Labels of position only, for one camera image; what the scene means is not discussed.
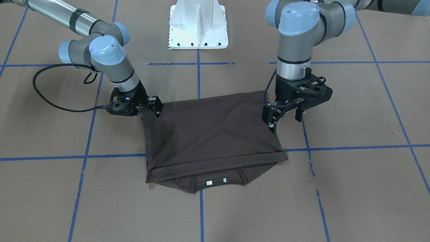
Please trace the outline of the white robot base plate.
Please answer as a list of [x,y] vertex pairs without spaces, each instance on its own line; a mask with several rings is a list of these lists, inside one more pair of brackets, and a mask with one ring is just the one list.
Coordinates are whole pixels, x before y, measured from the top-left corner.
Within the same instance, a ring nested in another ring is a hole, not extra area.
[[170,7],[169,49],[225,49],[225,6],[217,0],[178,0]]

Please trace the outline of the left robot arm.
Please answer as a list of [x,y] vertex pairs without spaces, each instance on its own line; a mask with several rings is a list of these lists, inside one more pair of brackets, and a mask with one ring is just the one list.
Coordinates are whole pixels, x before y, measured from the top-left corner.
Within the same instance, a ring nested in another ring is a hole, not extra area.
[[324,77],[312,73],[314,46],[347,32],[356,12],[372,10],[411,16],[428,16],[428,0],[272,0],[266,21],[278,29],[275,101],[263,101],[262,121],[276,133],[278,121],[295,110],[302,122],[306,110],[329,101],[332,89]]

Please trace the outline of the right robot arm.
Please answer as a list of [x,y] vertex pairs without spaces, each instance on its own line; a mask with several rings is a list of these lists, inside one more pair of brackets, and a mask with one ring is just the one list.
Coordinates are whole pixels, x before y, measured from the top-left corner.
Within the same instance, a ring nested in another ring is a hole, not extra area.
[[70,112],[70,109],[50,102],[36,86],[36,80],[42,72],[70,66],[88,70],[88,78],[92,74],[98,76],[99,73],[104,73],[114,85],[108,104],[83,109],[81,112],[104,109],[112,115],[136,116],[139,108],[145,108],[157,118],[160,117],[163,103],[158,96],[147,95],[124,50],[124,46],[130,41],[130,32],[124,24],[107,23],[66,0],[2,0],[1,3],[31,9],[82,36],[80,40],[63,41],[58,48],[61,63],[45,67],[33,76],[33,88],[46,103]]

